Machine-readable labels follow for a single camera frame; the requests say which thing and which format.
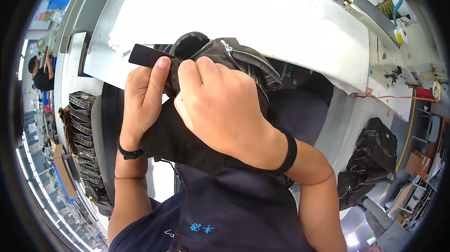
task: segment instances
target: man in black shirt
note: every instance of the man in black shirt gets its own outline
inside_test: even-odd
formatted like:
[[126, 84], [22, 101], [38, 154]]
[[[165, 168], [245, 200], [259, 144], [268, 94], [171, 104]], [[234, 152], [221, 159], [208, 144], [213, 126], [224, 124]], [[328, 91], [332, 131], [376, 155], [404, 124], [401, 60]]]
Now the man in black shirt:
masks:
[[39, 65], [37, 56], [32, 57], [28, 62], [28, 70], [33, 76], [34, 85], [42, 92], [53, 90], [55, 74], [48, 53], [45, 56], [47, 71], [44, 72], [44, 67], [39, 68]]

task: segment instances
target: hand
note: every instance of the hand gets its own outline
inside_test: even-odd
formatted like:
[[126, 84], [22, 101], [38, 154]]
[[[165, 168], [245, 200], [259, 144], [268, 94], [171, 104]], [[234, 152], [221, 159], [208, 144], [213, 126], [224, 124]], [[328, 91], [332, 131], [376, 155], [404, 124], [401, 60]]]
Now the hand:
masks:
[[170, 70], [170, 59], [160, 57], [153, 69], [138, 67], [125, 84], [120, 145], [126, 151], [140, 149], [139, 142], [161, 112], [162, 91]]
[[174, 104], [185, 125], [212, 149], [267, 170], [283, 163], [288, 143], [264, 119], [254, 80], [208, 57], [180, 64]]

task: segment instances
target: yellow label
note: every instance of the yellow label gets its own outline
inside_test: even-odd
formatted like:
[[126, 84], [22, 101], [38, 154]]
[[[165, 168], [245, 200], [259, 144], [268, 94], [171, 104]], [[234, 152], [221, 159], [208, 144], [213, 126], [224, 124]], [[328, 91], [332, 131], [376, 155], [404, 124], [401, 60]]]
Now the yellow label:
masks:
[[400, 44], [404, 43], [403, 38], [401, 36], [401, 32], [396, 32], [395, 37], [397, 38], [398, 43], [400, 43]]

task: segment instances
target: fingernail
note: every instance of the fingernail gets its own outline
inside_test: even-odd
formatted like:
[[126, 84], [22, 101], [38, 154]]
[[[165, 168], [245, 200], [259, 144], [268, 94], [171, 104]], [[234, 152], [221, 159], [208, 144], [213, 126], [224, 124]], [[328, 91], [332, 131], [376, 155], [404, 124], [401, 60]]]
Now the fingernail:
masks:
[[160, 57], [157, 65], [160, 68], [167, 69], [170, 65], [170, 59], [167, 57]]

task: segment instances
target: black shirt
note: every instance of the black shirt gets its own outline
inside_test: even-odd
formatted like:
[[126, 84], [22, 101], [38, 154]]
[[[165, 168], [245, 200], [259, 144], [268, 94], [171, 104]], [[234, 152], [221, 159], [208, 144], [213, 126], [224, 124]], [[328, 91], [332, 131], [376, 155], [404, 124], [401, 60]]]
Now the black shirt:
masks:
[[49, 79], [49, 73], [44, 72], [44, 68], [40, 68], [37, 74], [33, 77], [34, 86], [42, 92], [53, 90], [54, 77]]

